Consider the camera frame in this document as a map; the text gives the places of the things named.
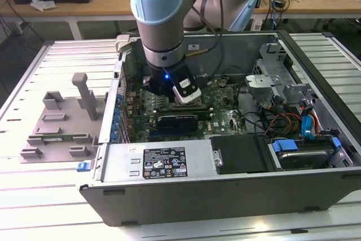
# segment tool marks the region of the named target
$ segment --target motherboard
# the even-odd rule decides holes
[[[126,94],[130,142],[207,139],[213,135],[247,134],[235,111],[235,88],[215,78],[198,99],[181,104],[130,85]]]

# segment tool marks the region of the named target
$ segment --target floor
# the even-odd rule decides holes
[[[289,20],[282,23],[279,29],[287,30],[289,33],[308,33],[313,20]],[[137,27],[134,21],[118,22],[121,31],[129,31]],[[41,40],[24,25],[24,34],[14,34],[0,45],[0,106],[6,101],[9,93],[16,86],[26,71],[26,68],[41,48]],[[35,23],[34,30],[44,40],[72,40],[72,34],[67,23]],[[80,28],[85,39],[115,38],[116,26],[112,21],[104,22],[81,22]],[[267,23],[265,30],[271,29],[271,23]],[[357,57],[361,55],[361,34],[357,27],[344,19],[335,20],[329,25],[328,31],[341,41]]]

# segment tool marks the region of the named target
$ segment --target paper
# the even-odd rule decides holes
[[[40,11],[56,8],[54,1],[32,0],[30,5]]]

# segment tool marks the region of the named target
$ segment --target power supply label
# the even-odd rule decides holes
[[[145,149],[143,153],[144,179],[188,176],[184,147]]]

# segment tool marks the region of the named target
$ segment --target workbench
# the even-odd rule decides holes
[[[16,5],[14,9],[28,22],[63,21],[69,24],[75,40],[82,40],[79,29],[80,21],[124,21],[135,20],[130,9],[129,0],[91,0],[89,3],[57,3],[58,7],[44,12],[30,5]],[[268,12],[268,0],[262,0],[252,16],[252,30],[260,30]],[[21,20],[10,9],[5,0],[0,0],[0,14],[21,33],[18,24]],[[331,19],[359,18],[361,3],[356,0],[290,0],[283,19]]]
[[[320,33],[292,37],[361,120],[359,61],[333,37]],[[76,189],[91,174],[76,172],[78,162],[20,164],[19,152],[44,108],[45,92],[59,90],[64,98],[78,97],[72,76],[75,72],[86,72],[88,87],[96,96],[103,96],[111,84],[118,57],[115,40],[58,41],[44,45],[0,109],[1,240],[361,238],[361,191],[340,199],[323,212],[116,228],[105,225]],[[216,212],[217,203],[214,205],[209,208]]]

